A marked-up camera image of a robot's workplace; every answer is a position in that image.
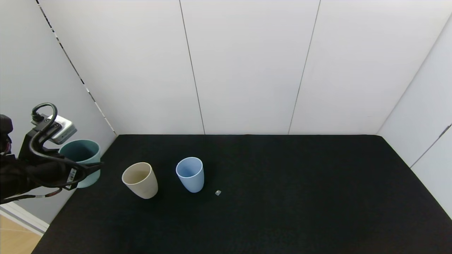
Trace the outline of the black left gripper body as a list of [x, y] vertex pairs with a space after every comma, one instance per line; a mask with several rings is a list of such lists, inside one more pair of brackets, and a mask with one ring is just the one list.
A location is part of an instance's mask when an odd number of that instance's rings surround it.
[[85, 176], [77, 176], [78, 163], [69, 159], [46, 159], [29, 168], [29, 177], [49, 188], [72, 188]]

